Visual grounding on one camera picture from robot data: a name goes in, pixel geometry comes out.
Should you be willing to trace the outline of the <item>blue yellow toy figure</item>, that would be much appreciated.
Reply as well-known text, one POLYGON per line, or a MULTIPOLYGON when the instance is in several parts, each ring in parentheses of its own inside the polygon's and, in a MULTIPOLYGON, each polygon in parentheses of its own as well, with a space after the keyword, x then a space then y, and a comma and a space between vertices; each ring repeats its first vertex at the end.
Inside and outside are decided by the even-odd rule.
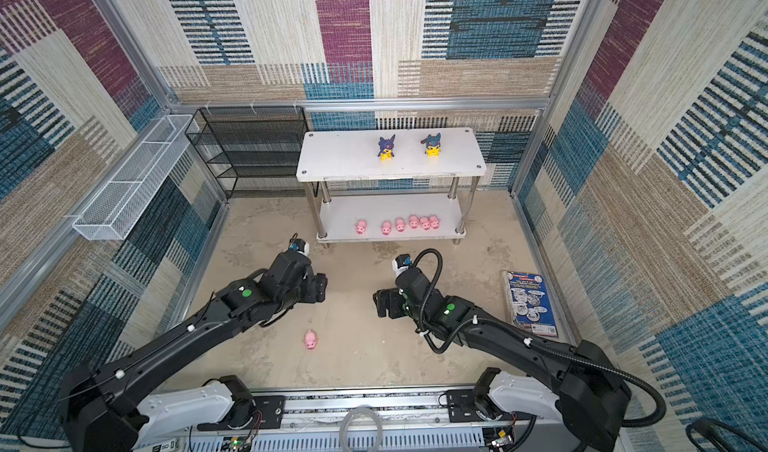
POLYGON ((428 134, 420 143, 425 148, 428 157, 438 157, 441 150, 441 134, 428 134))

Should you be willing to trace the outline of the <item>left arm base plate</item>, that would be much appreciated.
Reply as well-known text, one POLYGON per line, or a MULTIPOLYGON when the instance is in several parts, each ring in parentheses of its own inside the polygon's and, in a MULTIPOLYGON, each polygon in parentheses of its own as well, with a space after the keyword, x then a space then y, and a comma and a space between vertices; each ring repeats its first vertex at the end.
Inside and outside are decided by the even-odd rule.
POLYGON ((219 422, 198 424, 195 429, 200 432, 224 431, 241 434, 262 429, 279 429, 285 402, 284 395, 255 396, 249 400, 239 400, 219 422))

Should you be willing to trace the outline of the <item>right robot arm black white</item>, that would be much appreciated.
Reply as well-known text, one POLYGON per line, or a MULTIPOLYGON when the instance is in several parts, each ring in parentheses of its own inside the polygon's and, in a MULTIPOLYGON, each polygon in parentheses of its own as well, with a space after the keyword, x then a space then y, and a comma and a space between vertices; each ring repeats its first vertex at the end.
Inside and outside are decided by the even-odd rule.
POLYGON ((481 306, 456 295, 443 295, 441 270, 427 276, 419 267, 428 248, 416 257, 397 256, 395 285, 380 289, 373 302, 380 317, 408 317, 435 354, 451 345, 487 353, 526 374, 515 379, 489 368, 475 385, 479 416, 497 420, 505 414, 560 421, 582 448, 613 450, 623 428, 650 427, 665 416, 661 393, 644 380, 613 366, 605 352, 587 340, 578 345, 551 341, 504 322, 481 306))

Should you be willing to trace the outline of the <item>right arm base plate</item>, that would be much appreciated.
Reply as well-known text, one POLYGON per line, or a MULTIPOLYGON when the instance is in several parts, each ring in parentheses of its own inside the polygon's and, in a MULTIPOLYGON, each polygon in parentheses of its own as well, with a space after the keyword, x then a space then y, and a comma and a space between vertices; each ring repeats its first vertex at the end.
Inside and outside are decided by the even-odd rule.
POLYGON ((449 389, 445 393, 451 423, 492 421, 500 416, 488 393, 469 388, 449 389))

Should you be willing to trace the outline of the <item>purple yellow toy figure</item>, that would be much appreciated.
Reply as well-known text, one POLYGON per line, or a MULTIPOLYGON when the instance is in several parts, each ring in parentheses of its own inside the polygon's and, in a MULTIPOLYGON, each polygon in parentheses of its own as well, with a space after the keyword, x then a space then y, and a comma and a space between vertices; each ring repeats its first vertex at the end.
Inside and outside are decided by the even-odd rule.
POLYGON ((393 134, 390 137, 380 137, 378 146, 379 146, 379 152, 377 156, 380 160, 390 160, 394 158, 394 141, 395 141, 396 135, 393 134))

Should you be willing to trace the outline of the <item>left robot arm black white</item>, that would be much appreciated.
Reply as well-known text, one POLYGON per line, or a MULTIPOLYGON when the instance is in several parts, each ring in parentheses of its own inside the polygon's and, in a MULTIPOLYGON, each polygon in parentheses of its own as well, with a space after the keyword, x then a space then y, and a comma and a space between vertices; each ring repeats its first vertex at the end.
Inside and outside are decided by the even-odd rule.
POLYGON ((79 366, 62 383, 60 423, 74 451, 130 451, 144 441, 227 418, 245 423, 252 397, 237 378, 171 393, 156 388, 189 363, 251 327, 268 326, 298 303, 324 301, 328 279, 288 249, 267 269, 232 281, 199 311, 96 370, 79 366))

